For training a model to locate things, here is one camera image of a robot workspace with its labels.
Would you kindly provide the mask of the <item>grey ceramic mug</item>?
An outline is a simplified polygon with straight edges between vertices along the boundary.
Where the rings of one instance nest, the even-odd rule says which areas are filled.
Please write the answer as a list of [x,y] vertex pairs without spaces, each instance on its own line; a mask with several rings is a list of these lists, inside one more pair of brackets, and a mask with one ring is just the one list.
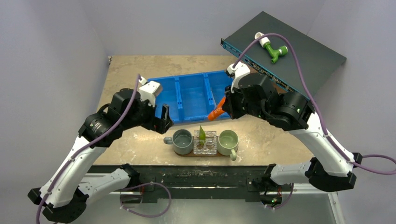
[[185,129],[175,131],[172,137],[165,137],[163,139],[165,144],[172,145],[175,153],[179,155],[186,155],[193,151],[193,136]]

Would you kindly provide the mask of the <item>orange toothpaste tube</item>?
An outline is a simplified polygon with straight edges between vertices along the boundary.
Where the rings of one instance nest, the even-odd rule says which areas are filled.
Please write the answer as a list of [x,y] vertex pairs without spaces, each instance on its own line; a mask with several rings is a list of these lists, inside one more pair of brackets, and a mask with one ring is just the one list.
[[220,102],[216,105],[215,109],[209,113],[208,119],[209,121],[214,121],[217,117],[224,114],[225,111],[222,109],[223,104],[226,101],[226,97],[223,97]]

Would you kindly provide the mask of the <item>blue plastic bin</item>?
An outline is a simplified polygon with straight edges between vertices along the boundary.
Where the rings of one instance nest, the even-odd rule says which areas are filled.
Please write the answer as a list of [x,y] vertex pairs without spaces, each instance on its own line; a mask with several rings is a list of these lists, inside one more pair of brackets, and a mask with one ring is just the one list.
[[156,98],[156,116],[161,116],[163,104],[170,106],[170,118],[175,125],[206,122],[207,116],[215,108],[211,87],[216,103],[225,96],[225,88],[232,83],[223,70],[195,74],[150,78],[163,87]]

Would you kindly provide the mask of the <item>green toothpaste tube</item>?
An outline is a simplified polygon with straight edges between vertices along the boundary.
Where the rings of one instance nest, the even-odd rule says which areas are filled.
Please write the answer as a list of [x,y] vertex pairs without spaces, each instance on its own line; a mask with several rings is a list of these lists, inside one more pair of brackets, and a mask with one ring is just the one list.
[[203,146],[205,144],[205,141],[206,141],[206,134],[205,134],[205,131],[203,130],[202,126],[199,126],[198,139],[199,139],[199,144]]

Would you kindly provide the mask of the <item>brown oval wooden tray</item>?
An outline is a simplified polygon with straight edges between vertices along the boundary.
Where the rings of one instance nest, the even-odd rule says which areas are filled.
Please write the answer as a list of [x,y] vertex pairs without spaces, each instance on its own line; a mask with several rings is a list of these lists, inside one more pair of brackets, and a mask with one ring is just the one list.
[[194,153],[193,151],[190,151],[188,154],[179,154],[179,153],[177,153],[176,151],[174,151],[174,153],[175,153],[176,155],[178,155],[178,156],[181,156],[181,157],[226,157],[226,155],[222,155],[222,154],[219,153],[218,151],[216,151],[216,152],[213,153],[213,154],[208,154],[208,153],[205,153],[205,154],[203,154],[203,153],[196,154],[196,153]]

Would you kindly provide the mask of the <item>pale green ceramic mug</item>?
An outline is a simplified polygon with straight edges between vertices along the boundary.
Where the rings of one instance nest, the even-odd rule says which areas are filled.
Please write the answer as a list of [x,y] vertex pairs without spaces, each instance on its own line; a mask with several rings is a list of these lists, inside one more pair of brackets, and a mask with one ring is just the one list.
[[238,135],[232,130],[222,131],[218,136],[217,151],[224,156],[229,156],[232,161],[235,161],[238,149]]

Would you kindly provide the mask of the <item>clear acrylic holder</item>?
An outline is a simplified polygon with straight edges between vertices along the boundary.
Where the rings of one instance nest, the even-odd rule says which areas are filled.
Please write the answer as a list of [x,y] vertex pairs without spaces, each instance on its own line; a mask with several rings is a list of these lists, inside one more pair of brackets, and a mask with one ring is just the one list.
[[206,134],[206,141],[205,144],[202,146],[199,144],[199,130],[194,131],[194,148],[193,152],[196,154],[199,153],[208,153],[213,154],[217,151],[217,143],[218,143],[218,136],[216,131],[205,131]]

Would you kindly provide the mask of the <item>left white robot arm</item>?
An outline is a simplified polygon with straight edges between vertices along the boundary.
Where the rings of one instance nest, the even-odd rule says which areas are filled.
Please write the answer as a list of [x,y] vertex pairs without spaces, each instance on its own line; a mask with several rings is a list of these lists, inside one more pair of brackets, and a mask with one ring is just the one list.
[[93,163],[125,130],[141,126],[163,134],[173,125],[169,106],[162,106],[156,116],[156,97],[162,88],[124,88],[113,95],[112,101],[89,115],[65,160],[42,187],[31,189],[29,199],[38,206],[35,221],[44,215],[54,223],[68,224],[76,220],[87,205],[115,191],[144,190],[140,173],[123,164],[112,173],[93,182],[81,184]]

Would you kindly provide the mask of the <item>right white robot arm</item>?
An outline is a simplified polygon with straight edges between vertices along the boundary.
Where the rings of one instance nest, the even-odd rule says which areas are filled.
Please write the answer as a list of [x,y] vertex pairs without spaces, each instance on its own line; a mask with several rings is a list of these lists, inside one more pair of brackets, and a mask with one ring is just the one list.
[[266,189],[289,183],[309,183],[325,192],[354,188],[357,177],[352,170],[354,162],[361,163],[362,155],[328,140],[311,101],[298,92],[279,93],[260,73],[232,74],[231,78],[222,109],[232,119],[250,115],[265,120],[295,136],[313,154],[305,163],[269,165],[262,177]]

